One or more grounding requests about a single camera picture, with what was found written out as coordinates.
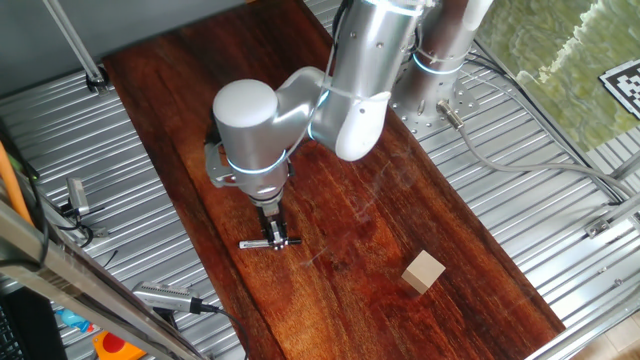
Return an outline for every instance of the metal frame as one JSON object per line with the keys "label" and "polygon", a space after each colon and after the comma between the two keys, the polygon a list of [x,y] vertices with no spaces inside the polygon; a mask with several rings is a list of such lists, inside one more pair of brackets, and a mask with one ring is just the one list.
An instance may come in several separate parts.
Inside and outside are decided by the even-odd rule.
{"label": "metal frame", "polygon": [[82,64],[82,67],[87,73],[89,81],[98,91],[98,95],[107,95],[109,88],[106,79],[102,76],[100,68],[98,68],[98,65],[93,61],[89,51],[87,51],[87,48],[84,46],[84,43],[71,24],[71,21],[69,21],[67,14],[64,12],[64,9],[62,9],[58,0],[42,0],[42,2],[44,2],[51,17],[53,17],[53,20],[58,24],[60,32],[62,32],[69,46],[71,46],[71,49],[76,54],[76,57],[78,57],[78,61],[80,61],[80,64]]}
{"label": "metal frame", "polygon": [[[13,248],[14,252],[21,251],[30,258],[38,258],[42,234],[3,202],[0,202],[0,228],[4,240],[0,245],[4,249]],[[61,243],[50,242],[42,270],[31,272],[21,266],[9,266],[0,271],[158,359],[204,359],[177,330],[77,245],[63,234],[57,235]]]}
{"label": "metal frame", "polygon": [[[475,43],[482,52],[496,61],[501,69],[506,71],[514,81],[518,82],[516,77],[510,72],[504,63],[500,61],[487,46],[478,39],[475,40]],[[545,120],[538,121],[538,123],[549,134],[551,134],[551,136],[553,136],[553,138],[562,147],[564,147],[565,150],[570,152],[576,161],[581,162],[585,166],[599,169],[596,163],[573,142],[568,134],[555,122],[553,117],[540,105],[526,87],[521,84],[519,85],[521,91],[529,97],[528,100],[536,107],[536,112]],[[611,174],[611,176],[616,179],[623,180],[625,177],[637,170],[638,167],[640,167],[640,153],[634,154],[634,156],[629,160],[625,161]],[[599,179],[595,179],[593,177],[592,179],[605,194],[607,194],[613,201],[618,202],[619,206],[612,212],[598,219],[596,222],[588,225],[585,228],[587,234],[594,238],[627,219],[631,221],[636,229],[638,229],[640,226],[639,220],[636,216],[638,212],[640,212],[640,194],[623,200],[624,198],[617,189],[609,187]],[[598,336],[604,334],[609,329],[640,310],[640,300],[638,300],[639,294],[640,285],[628,292],[628,295],[621,301],[614,303],[614,300],[604,304],[588,317],[570,326],[561,334],[556,336],[552,341],[535,353],[531,354],[527,357],[527,360],[560,360],[573,357]]]}

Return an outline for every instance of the wooden board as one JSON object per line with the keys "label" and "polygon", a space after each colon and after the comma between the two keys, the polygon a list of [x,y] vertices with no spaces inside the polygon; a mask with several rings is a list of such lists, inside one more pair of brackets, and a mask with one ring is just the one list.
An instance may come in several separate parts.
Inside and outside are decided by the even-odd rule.
{"label": "wooden board", "polygon": [[[222,304],[249,329],[251,358],[531,354],[561,322],[391,111],[361,161],[314,142],[293,157],[284,206],[303,245],[237,248],[260,226],[246,195],[207,178],[213,98],[234,80],[278,87],[300,67],[322,69],[330,41],[301,2],[276,0],[104,59]],[[418,296],[401,275],[423,249],[446,270]]]}

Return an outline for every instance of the blue object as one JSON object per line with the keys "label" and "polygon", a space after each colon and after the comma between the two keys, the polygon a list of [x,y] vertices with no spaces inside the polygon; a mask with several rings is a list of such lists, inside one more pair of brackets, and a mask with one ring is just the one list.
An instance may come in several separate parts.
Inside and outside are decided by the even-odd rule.
{"label": "blue object", "polygon": [[67,326],[78,328],[81,332],[87,332],[87,329],[91,326],[89,320],[86,320],[69,309],[58,310],[56,314],[60,315],[62,322]]}

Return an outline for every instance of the small wooden cube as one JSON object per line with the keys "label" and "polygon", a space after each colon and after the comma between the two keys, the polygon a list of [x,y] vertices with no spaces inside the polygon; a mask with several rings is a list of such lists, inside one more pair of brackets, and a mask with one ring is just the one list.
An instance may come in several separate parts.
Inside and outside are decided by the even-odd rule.
{"label": "small wooden cube", "polygon": [[409,264],[402,274],[402,278],[420,294],[424,294],[443,271],[444,266],[429,253],[422,250],[418,257]]}

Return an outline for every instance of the corrugated metal surface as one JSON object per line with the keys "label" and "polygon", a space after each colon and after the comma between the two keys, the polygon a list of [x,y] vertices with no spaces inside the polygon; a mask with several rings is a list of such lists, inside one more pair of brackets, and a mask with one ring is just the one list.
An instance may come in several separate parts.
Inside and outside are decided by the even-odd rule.
{"label": "corrugated metal surface", "polygon": [[304,3],[329,33],[331,33],[333,17],[336,16],[341,2],[342,0],[304,0]]}
{"label": "corrugated metal surface", "polygon": [[[640,151],[640,130],[634,128],[589,151],[587,155],[602,171],[610,174],[638,151]],[[640,171],[629,175],[623,182],[634,191],[640,191]]]}
{"label": "corrugated metal surface", "polygon": [[[305,2],[329,29],[340,1]],[[471,65],[464,70],[512,88],[489,71]],[[574,162],[541,126],[539,121],[545,120],[539,114],[531,117],[491,86],[468,77],[462,81],[480,103],[479,113],[465,119],[468,132],[490,159],[518,165]],[[42,187],[54,201],[66,199],[64,179],[79,176],[91,203],[106,206],[87,217],[89,224],[110,229],[108,240],[96,240],[88,248],[98,262],[118,250],[107,268],[127,286],[140,280],[193,285],[207,301],[217,302],[115,92],[97,98],[86,92],[83,75],[77,74],[0,101],[0,116],[41,171]],[[480,166],[448,126],[434,124],[430,129],[421,141],[425,151],[567,326],[640,283],[640,240],[631,222],[595,239],[584,231],[613,209],[590,178],[558,170],[495,172]],[[621,145],[629,155],[640,149],[640,136],[635,135],[640,132],[630,133],[630,141]],[[612,166],[623,160],[615,160],[606,149],[599,151]],[[629,185],[638,190],[640,177],[630,179]],[[243,355],[221,316],[185,315],[178,324],[200,349],[213,349],[222,359]],[[86,335],[64,326],[61,333],[71,359],[91,354]]]}
{"label": "corrugated metal surface", "polygon": [[[94,208],[83,223],[104,226],[87,252],[127,287],[139,281],[192,286],[208,303],[216,293],[115,91],[99,98],[84,74],[68,76],[0,101],[0,117],[25,157],[41,174],[41,189],[67,201],[65,179],[80,177]],[[222,315],[179,314],[185,337],[218,359],[244,351]],[[69,359],[93,358],[91,334],[60,324]]]}

